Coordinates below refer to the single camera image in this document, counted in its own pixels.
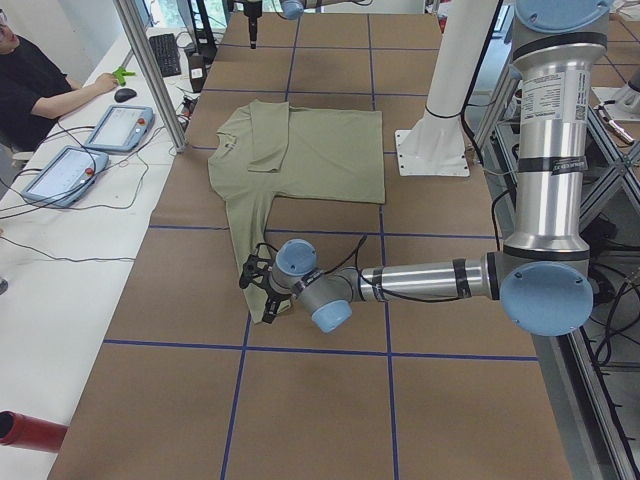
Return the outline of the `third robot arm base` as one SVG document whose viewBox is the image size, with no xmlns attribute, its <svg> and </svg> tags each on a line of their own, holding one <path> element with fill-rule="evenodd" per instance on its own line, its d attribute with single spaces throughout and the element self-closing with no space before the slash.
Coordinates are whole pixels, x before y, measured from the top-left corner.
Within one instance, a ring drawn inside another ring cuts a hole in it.
<svg viewBox="0 0 640 480">
<path fill-rule="evenodd" d="M 594 110 L 603 127 L 623 145 L 633 146 L 636 140 L 622 123 L 639 122 L 639 70 L 622 87 L 593 87 L 592 91 L 598 99 Z"/>
</svg>

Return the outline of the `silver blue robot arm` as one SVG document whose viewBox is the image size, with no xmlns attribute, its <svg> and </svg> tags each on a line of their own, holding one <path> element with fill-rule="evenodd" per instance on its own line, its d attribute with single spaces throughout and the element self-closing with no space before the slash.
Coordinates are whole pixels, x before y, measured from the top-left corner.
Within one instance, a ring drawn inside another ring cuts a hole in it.
<svg viewBox="0 0 640 480">
<path fill-rule="evenodd" d="M 279 2 L 279 5 L 281 8 L 280 14 L 283 18 L 297 20 L 306 10 L 318 10 L 326 5 L 341 3 L 347 3 L 347 0 L 283 0 Z M 240 4 L 248 22 L 249 46 L 251 49 L 256 49 L 258 43 L 258 20 L 263 14 L 263 2 L 259 0 L 241 1 Z"/>
<path fill-rule="evenodd" d="M 261 286 L 263 319 L 297 300 L 330 332 L 357 301 L 453 302 L 485 296 L 518 327 L 539 336 L 579 329 L 593 309 L 589 247 L 579 228 L 591 70 L 604 55 L 607 1 L 519 1 L 511 61 L 522 81 L 513 229 L 477 260 L 362 269 L 319 269 L 315 248 L 286 242 Z"/>
</svg>

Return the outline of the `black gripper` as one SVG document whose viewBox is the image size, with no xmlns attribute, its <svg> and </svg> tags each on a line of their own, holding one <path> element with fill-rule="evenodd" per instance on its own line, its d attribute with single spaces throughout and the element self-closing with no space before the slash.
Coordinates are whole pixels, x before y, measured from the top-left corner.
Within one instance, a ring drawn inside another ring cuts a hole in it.
<svg viewBox="0 0 640 480">
<path fill-rule="evenodd" d="M 262 16 L 262 0 L 245 0 L 244 14 L 248 17 L 249 45 L 251 49 L 257 48 L 258 18 Z"/>
<path fill-rule="evenodd" d="M 279 314 L 280 305 L 291 305 L 292 293 L 289 289 L 280 288 L 279 286 L 273 286 L 271 284 L 267 285 L 266 293 L 267 301 L 264 305 L 261 321 L 272 324 Z"/>
</svg>

